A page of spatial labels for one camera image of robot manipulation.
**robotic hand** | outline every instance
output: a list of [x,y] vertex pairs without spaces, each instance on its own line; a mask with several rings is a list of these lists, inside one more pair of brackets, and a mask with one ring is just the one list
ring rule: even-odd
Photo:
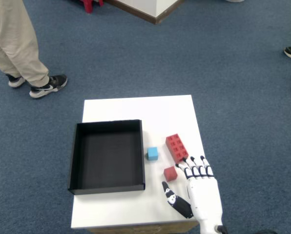
[[228,234],[222,224],[222,204],[217,180],[208,161],[191,157],[185,165],[176,164],[187,178],[187,192],[191,204],[186,202],[162,182],[168,203],[186,218],[195,217],[200,223],[201,234]]

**building block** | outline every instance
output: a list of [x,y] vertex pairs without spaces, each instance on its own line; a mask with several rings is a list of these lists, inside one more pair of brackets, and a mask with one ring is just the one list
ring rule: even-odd
[[175,170],[175,167],[168,167],[164,169],[164,176],[167,182],[175,180],[177,178],[177,172]]
[[151,147],[147,149],[147,159],[149,161],[157,160],[159,158],[159,153],[156,147]]
[[178,134],[166,137],[165,143],[176,163],[179,163],[183,158],[188,158],[189,154]]

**black box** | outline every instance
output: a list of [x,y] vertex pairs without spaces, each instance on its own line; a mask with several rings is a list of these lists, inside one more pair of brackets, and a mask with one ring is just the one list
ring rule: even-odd
[[141,120],[78,123],[68,190],[75,195],[144,190]]

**red cube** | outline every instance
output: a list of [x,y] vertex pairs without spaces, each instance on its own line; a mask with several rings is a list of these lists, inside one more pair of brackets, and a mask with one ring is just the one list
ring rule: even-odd
[[183,158],[188,158],[189,154],[178,134],[166,137],[165,143],[176,163],[179,163]]
[[177,172],[175,170],[175,167],[165,168],[164,169],[164,176],[165,176],[167,182],[176,179],[177,178]]

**nike logo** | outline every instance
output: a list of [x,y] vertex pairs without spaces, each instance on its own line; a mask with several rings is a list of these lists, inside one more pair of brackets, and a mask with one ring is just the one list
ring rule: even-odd
[[52,89],[53,89],[53,86],[50,85],[49,88],[39,88],[39,89],[37,89],[37,90],[45,90],[45,91],[47,91],[47,90],[52,90]]

